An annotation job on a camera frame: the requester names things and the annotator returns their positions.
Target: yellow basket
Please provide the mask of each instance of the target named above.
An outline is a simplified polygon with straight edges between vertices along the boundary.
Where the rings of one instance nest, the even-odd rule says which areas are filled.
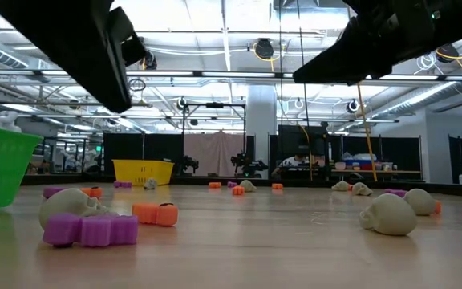
[[[143,186],[150,177],[158,185],[168,185],[173,163],[167,161],[112,160],[117,181],[130,181],[133,185]]]

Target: purple toy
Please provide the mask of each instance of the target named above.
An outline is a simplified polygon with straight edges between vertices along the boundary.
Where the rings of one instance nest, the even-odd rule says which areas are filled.
[[[63,191],[67,188],[55,188],[55,187],[50,187],[50,188],[45,188],[43,191],[43,196],[48,199],[51,196],[53,196],[55,193],[58,193],[59,191]]]
[[[114,181],[113,186],[116,188],[131,188],[133,183],[130,181]]]
[[[399,197],[404,197],[406,196],[407,191],[403,189],[385,189],[384,193],[392,193],[394,195],[397,195]]]
[[[61,213],[49,218],[43,241],[55,247],[69,247],[79,242],[82,246],[136,244],[138,217],[115,213],[81,218]]]

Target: computer monitor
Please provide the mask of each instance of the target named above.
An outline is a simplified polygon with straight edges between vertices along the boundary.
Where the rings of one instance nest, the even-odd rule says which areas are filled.
[[[305,127],[304,130],[298,125],[279,125],[278,151],[280,154],[307,156],[311,151],[314,156],[325,155],[324,136],[327,130],[320,126]]]

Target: orange foam block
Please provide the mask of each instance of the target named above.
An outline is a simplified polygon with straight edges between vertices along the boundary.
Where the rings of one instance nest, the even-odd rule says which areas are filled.
[[[177,223],[177,207],[172,203],[161,204],[156,213],[156,224],[174,226]]]
[[[222,187],[222,183],[220,182],[211,182],[208,184],[210,189],[220,189]]]
[[[84,192],[88,197],[97,197],[99,199],[103,195],[103,190],[98,187],[83,188],[80,190]]]
[[[242,186],[237,185],[233,188],[233,195],[234,196],[241,196],[245,193],[245,188]]]
[[[133,204],[132,214],[138,217],[138,222],[142,224],[156,224],[156,217],[160,206],[151,203]]]
[[[434,210],[435,214],[441,214],[441,201],[436,201],[436,209]]]

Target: beige curtain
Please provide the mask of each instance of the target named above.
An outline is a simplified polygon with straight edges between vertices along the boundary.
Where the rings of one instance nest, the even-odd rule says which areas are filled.
[[[184,136],[184,154],[199,161],[195,176],[216,173],[220,177],[231,177],[234,175],[231,157],[241,153],[243,140],[243,135],[223,132],[187,134]]]

